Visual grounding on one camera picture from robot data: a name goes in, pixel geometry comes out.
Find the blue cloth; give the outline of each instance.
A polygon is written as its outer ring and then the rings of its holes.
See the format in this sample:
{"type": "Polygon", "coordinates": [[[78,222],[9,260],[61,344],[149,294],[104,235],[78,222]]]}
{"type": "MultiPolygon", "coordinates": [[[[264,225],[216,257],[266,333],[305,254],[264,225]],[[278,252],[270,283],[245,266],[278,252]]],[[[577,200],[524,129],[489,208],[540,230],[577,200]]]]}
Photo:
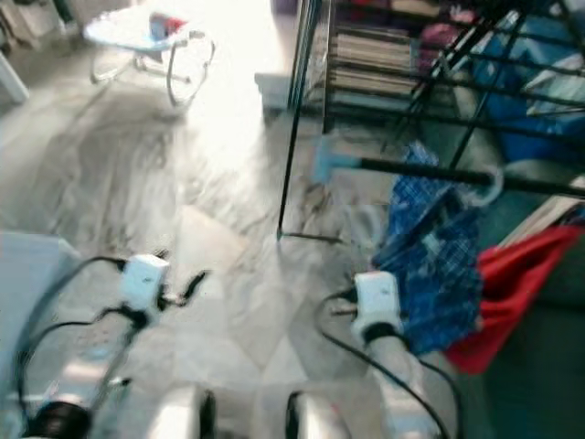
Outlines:
{"type": "MultiPolygon", "coordinates": [[[[406,161],[437,165],[420,144],[409,147],[406,161]]],[[[448,181],[399,177],[387,237],[372,260],[397,276],[404,335],[416,355],[467,336],[479,316],[479,210],[465,203],[464,190],[448,181]]]]}

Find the metal rack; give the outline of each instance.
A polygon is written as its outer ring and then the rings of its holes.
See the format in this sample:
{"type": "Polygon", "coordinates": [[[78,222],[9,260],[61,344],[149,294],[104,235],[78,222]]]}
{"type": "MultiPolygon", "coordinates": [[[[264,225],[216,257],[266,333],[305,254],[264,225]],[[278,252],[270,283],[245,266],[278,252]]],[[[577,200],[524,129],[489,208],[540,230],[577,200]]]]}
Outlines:
{"type": "MultiPolygon", "coordinates": [[[[390,9],[387,5],[357,5],[350,0],[302,0],[288,101],[289,109],[293,110],[293,119],[278,222],[278,238],[292,236],[338,241],[337,238],[289,233],[282,229],[296,136],[307,94],[306,82],[308,75],[312,73],[308,71],[310,70],[308,67],[315,51],[316,29],[321,31],[326,29],[325,62],[323,70],[317,72],[319,80],[313,80],[310,91],[315,87],[322,88],[323,134],[331,133],[336,119],[348,116],[355,121],[387,126],[395,132],[400,132],[409,123],[418,121],[449,123],[465,128],[448,168],[414,166],[392,160],[361,159],[359,161],[361,169],[441,178],[472,185],[489,185],[492,181],[489,174],[455,169],[476,128],[534,138],[550,138],[570,148],[581,147],[581,139],[575,136],[531,130],[510,123],[485,120],[482,117],[488,99],[495,94],[522,97],[532,102],[548,102],[567,108],[569,112],[585,112],[585,102],[549,96],[545,93],[509,90],[498,85],[502,70],[507,65],[585,77],[585,64],[579,69],[569,69],[511,57],[515,43],[519,38],[523,38],[548,45],[575,48],[585,60],[585,41],[564,0],[549,1],[545,5],[542,1],[535,5],[536,2],[536,0],[484,2],[475,6],[476,18],[470,23],[464,23],[421,11],[412,12],[408,8],[390,9]],[[561,23],[567,29],[569,38],[524,31],[523,25],[529,16],[561,23]],[[413,42],[416,43],[417,40],[411,36],[411,32],[405,30],[405,23],[419,28],[428,24],[444,23],[457,27],[460,32],[447,48],[432,44],[422,46],[440,51],[429,72],[422,73],[417,72],[411,65],[410,51],[413,42]],[[507,39],[501,56],[475,50],[490,36],[504,36],[507,39]],[[473,61],[494,63],[495,72],[488,83],[462,80],[452,75],[461,66],[473,61]],[[445,107],[452,108],[449,97],[452,96],[453,87],[465,87],[482,93],[471,118],[449,115],[444,111],[445,107]],[[346,99],[347,96],[367,97],[371,99],[371,105],[364,104],[363,99],[362,103],[354,104],[346,99]]],[[[531,179],[506,177],[505,189],[585,199],[585,190],[531,179]]]]}

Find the black metal frame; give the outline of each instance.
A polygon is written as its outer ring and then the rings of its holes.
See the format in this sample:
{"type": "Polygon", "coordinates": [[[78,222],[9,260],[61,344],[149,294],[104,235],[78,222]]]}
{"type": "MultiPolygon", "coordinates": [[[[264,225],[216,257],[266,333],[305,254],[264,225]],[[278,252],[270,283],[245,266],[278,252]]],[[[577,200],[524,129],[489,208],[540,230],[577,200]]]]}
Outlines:
{"type": "MultiPolygon", "coordinates": [[[[290,187],[291,170],[294,159],[294,149],[296,136],[303,110],[303,94],[305,88],[306,71],[308,60],[311,56],[311,47],[313,44],[314,31],[317,26],[319,11],[326,7],[328,16],[328,39],[326,52],[326,67],[324,75],[324,101],[322,108],[323,134],[329,134],[334,127],[335,118],[346,114],[352,114],[355,119],[371,119],[388,126],[388,119],[397,117],[394,127],[400,131],[412,121],[434,121],[438,123],[450,123],[465,126],[466,130],[456,149],[448,168],[437,166],[418,166],[412,164],[400,163],[388,160],[372,160],[362,158],[360,169],[389,172],[393,174],[410,175],[417,177],[447,179],[456,182],[463,182],[473,185],[491,184],[492,178],[489,174],[472,171],[456,170],[457,164],[467,147],[469,140],[475,128],[482,128],[490,131],[505,132],[510,134],[521,134],[535,138],[554,138],[556,141],[571,146],[582,146],[582,141],[565,134],[543,133],[516,126],[506,126],[506,124],[489,122],[482,119],[484,108],[489,97],[492,94],[501,94],[506,96],[521,96],[531,101],[552,102],[563,106],[570,107],[570,111],[584,111],[585,102],[574,102],[567,99],[560,99],[553,96],[547,96],[528,91],[510,91],[498,87],[498,80],[504,65],[514,64],[534,70],[549,70],[557,74],[585,77],[585,69],[575,70],[566,69],[559,66],[544,65],[525,59],[511,59],[511,53],[516,41],[519,38],[530,38],[546,44],[559,45],[562,47],[576,48],[581,56],[585,59],[585,40],[583,39],[579,28],[571,16],[569,9],[564,0],[555,2],[559,6],[560,14],[551,15],[548,11],[542,11],[533,7],[525,0],[521,1],[492,1],[486,2],[489,7],[481,11],[481,18],[477,18],[471,24],[464,24],[451,19],[442,17],[428,17],[413,14],[410,12],[398,12],[380,8],[377,6],[366,6],[352,4],[349,0],[301,0],[299,14],[299,27],[297,35],[297,45],[295,51],[295,60],[292,71],[292,82],[289,92],[289,109],[293,109],[292,130],[289,143],[289,152],[284,175],[284,187],[282,191],[282,203],[279,213],[277,237],[291,236],[297,238],[317,239],[327,242],[339,242],[337,238],[306,235],[303,233],[287,233],[282,229],[284,214],[286,210],[286,200],[290,187]],[[500,23],[504,17],[515,9],[517,13],[516,22],[512,28],[503,28],[500,23]],[[428,75],[413,73],[411,70],[401,70],[388,65],[371,65],[367,62],[347,61],[338,58],[338,36],[348,35],[350,37],[367,38],[371,41],[386,41],[395,44],[406,42],[408,38],[396,35],[390,35],[384,27],[355,24],[338,18],[340,13],[347,11],[358,11],[365,16],[385,16],[393,19],[412,20],[423,25],[429,23],[448,23],[457,26],[462,31],[456,40],[448,48],[441,50],[441,62],[438,60],[433,63],[431,72],[428,75]],[[570,40],[564,40],[554,37],[535,35],[522,31],[524,21],[528,16],[539,16],[550,20],[560,21],[564,24],[569,32],[570,40]],[[472,50],[476,44],[481,41],[488,33],[493,35],[507,36],[507,42],[502,56],[492,56],[487,54],[473,53],[472,50]],[[474,81],[456,80],[450,77],[450,72],[460,62],[466,60],[487,60],[497,63],[496,70],[488,85],[479,84],[474,81]],[[360,87],[347,87],[335,84],[334,76],[337,69],[343,68],[345,71],[355,71],[378,75],[380,78],[415,80],[416,83],[408,94],[400,94],[394,91],[369,91],[360,87]],[[432,95],[441,87],[465,87],[482,93],[473,117],[462,118],[461,116],[449,116],[443,113],[430,112],[432,107],[432,95]],[[394,100],[408,101],[409,106],[406,109],[388,108],[384,111],[368,109],[363,106],[342,104],[335,101],[335,93],[338,91],[350,92],[361,95],[375,95],[381,98],[390,98],[394,100]]],[[[424,48],[434,48],[432,45],[425,45],[424,48]]],[[[517,177],[506,177],[504,183],[505,190],[519,190],[547,195],[563,195],[567,197],[585,199],[585,190],[568,185],[558,185],[548,182],[529,180],[517,177]]]]}

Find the red cloth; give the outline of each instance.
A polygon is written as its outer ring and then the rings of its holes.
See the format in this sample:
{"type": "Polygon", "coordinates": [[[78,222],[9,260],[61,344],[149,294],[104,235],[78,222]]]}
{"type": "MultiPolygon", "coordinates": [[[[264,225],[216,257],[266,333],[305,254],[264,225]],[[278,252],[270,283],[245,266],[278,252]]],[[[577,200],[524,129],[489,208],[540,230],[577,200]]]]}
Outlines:
{"type": "Polygon", "coordinates": [[[479,270],[484,277],[480,305],[484,327],[447,349],[445,355],[451,363],[467,373],[485,371],[583,231],[577,226],[553,227],[509,247],[483,252],[479,270]]]}
{"type": "MultiPolygon", "coordinates": [[[[377,2],[375,0],[352,0],[353,4],[355,5],[363,5],[363,6],[375,6],[377,2]]],[[[364,19],[364,14],[361,11],[352,11],[351,12],[351,19],[353,21],[359,21],[364,19]]]]}

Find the black wire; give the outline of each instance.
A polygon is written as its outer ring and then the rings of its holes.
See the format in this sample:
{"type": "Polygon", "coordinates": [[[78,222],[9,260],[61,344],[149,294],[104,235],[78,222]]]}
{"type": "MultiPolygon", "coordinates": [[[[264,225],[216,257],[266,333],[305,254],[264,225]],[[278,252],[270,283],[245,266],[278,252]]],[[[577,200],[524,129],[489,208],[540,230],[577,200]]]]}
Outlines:
{"type": "Polygon", "coordinates": [[[464,439],[465,433],[463,425],[463,399],[461,393],[459,392],[459,389],[457,389],[457,384],[455,384],[453,378],[451,378],[449,374],[444,370],[441,370],[438,367],[434,366],[433,364],[428,363],[424,359],[418,360],[422,367],[427,368],[428,370],[432,370],[433,372],[441,376],[441,378],[443,378],[445,382],[449,385],[451,393],[453,395],[453,399],[455,400],[455,412],[457,414],[457,439],[464,439]]]}
{"type": "Polygon", "coordinates": [[[45,311],[48,303],[51,302],[57,295],[59,295],[59,293],[85,268],[87,268],[89,265],[95,262],[112,263],[113,265],[115,265],[118,271],[122,271],[126,264],[126,261],[123,259],[112,258],[109,256],[96,256],[83,261],[77,267],[75,267],[70,272],[66,273],[63,277],[58,279],[55,283],[51,284],[47,288],[45,293],[41,296],[41,299],[33,308],[33,311],[30,313],[30,316],[28,317],[27,320],[27,324],[24,326],[23,330],[20,333],[20,337],[17,344],[20,347],[20,349],[16,357],[16,392],[18,398],[18,406],[21,409],[26,427],[28,427],[31,422],[28,404],[25,401],[26,369],[29,361],[32,359],[34,352],[38,347],[38,344],[43,340],[44,337],[46,337],[49,333],[56,329],[69,326],[88,326],[95,323],[99,319],[103,318],[106,314],[115,311],[112,309],[107,309],[101,312],[90,322],[72,321],[57,323],[44,329],[35,338],[31,339],[30,337],[30,334],[32,333],[32,326],[39,320],[40,315],[45,311]]]}
{"type": "Polygon", "coordinates": [[[331,334],[329,334],[327,331],[324,330],[323,325],[321,323],[321,314],[323,313],[325,305],[327,304],[327,302],[329,302],[331,300],[341,299],[344,297],[346,297],[346,295],[344,293],[332,294],[332,295],[326,297],[325,299],[323,299],[319,303],[319,305],[315,309],[315,313],[314,313],[314,324],[317,328],[317,331],[319,331],[319,333],[323,337],[325,337],[327,340],[329,340],[334,345],[340,347],[343,350],[346,350],[350,354],[354,355],[358,359],[361,359],[369,366],[379,370],[383,375],[385,375],[386,377],[388,377],[389,379],[394,381],[401,389],[403,389],[412,398],[414,398],[424,408],[424,410],[429,414],[429,416],[432,418],[432,420],[437,424],[437,427],[439,428],[439,431],[441,434],[441,438],[442,439],[450,439],[447,427],[445,426],[445,424],[442,421],[439,414],[436,413],[435,410],[426,401],[424,401],[406,382],[404,382],[399,377],[394,375],[392,372],[390,372],[388,369],[386,369],[382,364],[380,364],[379,362],[372,359],[368,354],[365,354],[361,350],[347,345],[345,342],[339,340],[338,338],[332,336],[331,334]]]}
{"type": "Polygon", "coordinates": [[[16,368],[16,393],[18,396],[18,406],[20,407],[20,411],[22,412],[22,416],[25,420],[26,427],[28,427],[32,422],[30,410],[28,408],[27,401],[25,400],[27,366],[30,360],[35,355],[35,350],[37,350],[38,345],[43,340],[43,338],[45,338],[48,334],[50,334],[52,331],[56,329],[59,329],[61,327],[87,327],[92,323],[93,322],[64,322],[51,325],[50,327],[46,328],[43,332],[41,332],[37,337],[33,338],[30,341],[29,345],[25,349],[23,349],[18,355],[16,368]]]}

